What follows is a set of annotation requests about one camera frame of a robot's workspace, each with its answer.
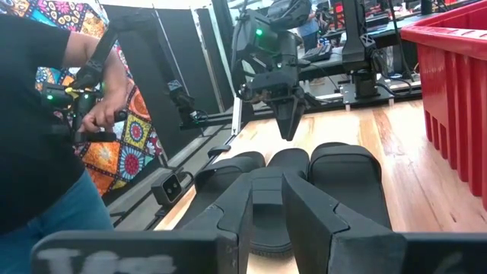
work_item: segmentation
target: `blue jeans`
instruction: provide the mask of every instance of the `blue jeans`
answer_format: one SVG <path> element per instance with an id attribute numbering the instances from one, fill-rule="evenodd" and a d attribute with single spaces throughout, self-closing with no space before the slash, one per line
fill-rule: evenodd
<path id="1" fill-rule="evenodd" d="M 107 207 L 87 171 L 43 214 L 22 228 L 0 235 L 0 273 L 31 273 L 34 244 L 49 234 L 68 230 L 113 230 Z"/>

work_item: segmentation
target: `black t-shirt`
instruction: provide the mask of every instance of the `black t-shirt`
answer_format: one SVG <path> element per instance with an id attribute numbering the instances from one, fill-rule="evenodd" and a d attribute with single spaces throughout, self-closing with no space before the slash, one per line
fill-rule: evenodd
<path id="1" fill-rule="evenodd" d="M 0 234 L 46 211 L 84 171 L 62 121 L 41 104 L 38 67 L 60 68 L 70 32 L 0 14 Z"/>

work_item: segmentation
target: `handle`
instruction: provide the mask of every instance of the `handle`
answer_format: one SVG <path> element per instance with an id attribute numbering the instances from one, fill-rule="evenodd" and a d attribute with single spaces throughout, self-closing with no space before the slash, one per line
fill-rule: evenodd
<path id="1" fill-rule="evenodd" d="M 119 111 L 115 112 L 113 117 L 114 117 L 115 123 L 118 123 L 118 122 L 125 121 L 129 117 L 129 114 L 127 113 L 127 110 L 119 110 Z"/>
<path id="2" fill-rule="evenodd" d="M 127 110 L 119 110 L 115 112 L 115 123 L 126 120 L 129 114 Z M 82 142 L 115 142 L 116 134 L 113 132 L 75 132 L 73 134 L 73 142 L 75 144 Z"/>

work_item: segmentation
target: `black cable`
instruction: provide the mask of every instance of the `black cable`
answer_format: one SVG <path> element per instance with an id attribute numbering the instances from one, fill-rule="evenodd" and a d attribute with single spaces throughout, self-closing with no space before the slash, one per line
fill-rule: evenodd
<path id="1" fill-rule="evenodd" d="M 328 77 L 328 79 L 332 82 L 332 84 L 335 86 L 336 90 L 339 91 L 340 89 L 338 88 L 338 86 L 335 84 L 335 82 L 332 80 L 332 78 L 328 75 L 328 73 L 326 73 L 326 70 L 324 70 L 323 68 L 317 66 L 317 65 L 313 65 L 313 64 L 309 64 L 310 66 L 313 66 L 315 68 L 319 68 L 321 69 L 321 71 Z"/>
<path id="2" fill-rule="evenodd" d="M 375 83 L 375 85 L 378 86 L 378 87 L 381 87 L 381 88 L 385 89 L 387 92 L 389 92 L 390 95 L 396 96 L 396 94 L 394 93 L 394 91 L 392 91 L 389 87 L 387 87 L 387 85 L 382 84 L 382 83 Z"/>
<path id="3" fill-rule="evenodd" d="M 401 36 L 399 35 L 399 29 L 397 27 L 397 20 L 396 20 L 396 15 L 394 14 L 393 1 L 388 0 L 388 2 L 389 2 L 390 12 L 393 15 L 394 31 L 396 32 L 397 42 L 399 42 L 399 50 L 401 51 L 401 59 L 403 60 L 403 67 L 406 69 L 407 76 L 411 79 L 411 81 L 414 81 L 414 79 L 412 78 L 411 71 L 409 70 L 408 63 L 406 62 L 406 57 L 404 56 L 403 42 L 401 41 Z"/>
<path id="4" fill-rule="evenodd" d="M 435 2 L 434 0 L 429 0 L 433 5 L 435 5 L 439 11 L 443 11 L 443 12 L 446 12 L 446 10 L 441 7 L 437 2 Z"/>
<path id="5" fill-rule="evenodd" d="M 447 6 L 447 3 L 444 2 L 444 0 L 438 0 L 440 2 L 440 4 L 443 4 L 443 8 L 446 10 L 446 11 L 450 11 L 450 8 Z"/>
<path id="6" fill-rule="evenodd" d="M 382 75 L 382 76 L 385 79 L 389 79 L 391 81 L 401 81 L 402 83 L 406 83 L 409 86 L 409 91 L 408 91 L 407 94 L 411 94 L 412 93 L 412 85 L 407 80 L 404 80 L 404 79 L 401 79 L 401 78 L 391 78 L 391 77 L 387 77 L 386 75 Z"/>
<path id="7" fill-rule="evenodd" d="M 190 181 L 189 181 L 189 182 L 190 182 L 190 183 L 188 184 L 188 186 L 192 186 L 191 182 L 193 182 L 193 181 L 195 180 L 195 176 L 194 176 L 194 175 L 193 175 L 191 172 L 189 172 L 189 171 L 181 171 L 180 173 L 181 173 L 182 175 L 187 175 L 187 176 L 189 176 L 189 178 L 190 178 Z"/>
<path id="8" fill-rule="evenodd" d="M 389 79 L 391 81 L 396 80 L 396 81 L 401 81 L 403 83 L 406 83 L 409 86 L 408 94 L 411 94 L 412 93 L 412 85 L 408 81 L 406 81 L 404 79 L 400 79 L 400 78 L 391 78 L 391 77 L 387 76 L 387 71 L 385 71 L 387 64 L 386 64 L 386 61 L 384 60 L 384 58 L 382 57 L 383 54 L 384 54 L 384 52 L 381 51 L 380 49 L 377 49 L 372 53 L 372 55 L 371 55 L 372 71 L 380 73 L 382 75 L 382 77 L 384 77 L 385 79 Z"/>
<path id="9" fill-rule="evenodd" d="M 208 121 L 208 113 L 206 113 L 206 111 L 204 110 L 195 110 L 196 111 L 196 117 L 197 118 L 193 118 L 193 120 L 196 122 L 196 123 L 204 123 L 206 121 Z"/>

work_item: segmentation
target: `desk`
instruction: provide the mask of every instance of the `desk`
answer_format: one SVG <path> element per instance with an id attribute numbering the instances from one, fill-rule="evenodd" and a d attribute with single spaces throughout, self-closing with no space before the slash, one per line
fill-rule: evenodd
<path id="1" fill-rule="evenodd" d="M 363 110 L 303 116 L 292 142 L 282 140 L 275 120 L 250 122 L 218 158 L 250 149 L 266 160 L 284 148 L 309 154 L 324 142 L 363 145 L 380 162 L 384 194 L 394 231 L 487 232 L 487 212 L 447 161 L 427 140 L 422 101 Z M 172 229 L 194 197 L 191 189 L 156 230 Z M 249 274 L 298 273 L 293 258 L 271 260 L 250 255 Z"/>

